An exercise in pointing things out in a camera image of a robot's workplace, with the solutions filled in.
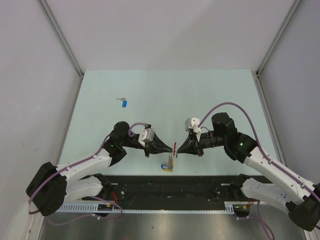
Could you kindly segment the red-handled metal key holder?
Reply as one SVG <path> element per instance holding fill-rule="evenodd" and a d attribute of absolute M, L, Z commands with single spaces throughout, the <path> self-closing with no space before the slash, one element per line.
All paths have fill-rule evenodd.
<path fill-rule="evenodd" d="M 177 159 L 175 158 L 176 153 L 177 153 L 177 142 L 174 143 L 172 153 L 169 154 L 169 158 L 168 158 L 169 169 L 172 169 L 172 170 L 174 169 L 175 160 Z"/>

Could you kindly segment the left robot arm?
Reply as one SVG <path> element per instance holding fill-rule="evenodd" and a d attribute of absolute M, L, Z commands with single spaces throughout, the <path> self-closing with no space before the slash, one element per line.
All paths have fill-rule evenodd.
<path fill-rule="evenodd" d="M 99 149 L 86 158 L 58 165 L 42 164 L 26 188 L 28 204 L 36 207 L 34 213 L 47 217 L 64 203 L 87 197 L 107 199 L 110 183 L 98 171 L 120 162 L 127 155 L 126 148 L 143 150 L 146 157 L 173 151 L 151 125 L 142 126 L 143 130 L 136 134 L 127 122 L 117 122 Z"/>

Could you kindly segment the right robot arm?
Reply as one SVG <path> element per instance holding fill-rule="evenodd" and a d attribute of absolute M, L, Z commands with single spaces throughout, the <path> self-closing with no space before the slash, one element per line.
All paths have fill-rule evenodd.
<path fill-rule="evenodd" d="M 272 158 L 258 141 L 237 130 L 226 112 L 211 118 L 213 130 L 203 133 L 198 118 L 188 118 L 188 137 L 179 154 L 203 156 L 204 149 L 222 146 L 226 155 L 258 171 L 271 181 L 261 183 L 244 174 L 231 183 L 230 194 L 242 201 L 245 197 L 262 201 L 288 214 L 293 223 L 305 231 L 313 231 L 320 221 L 320 186 L 307 180 Z"/>

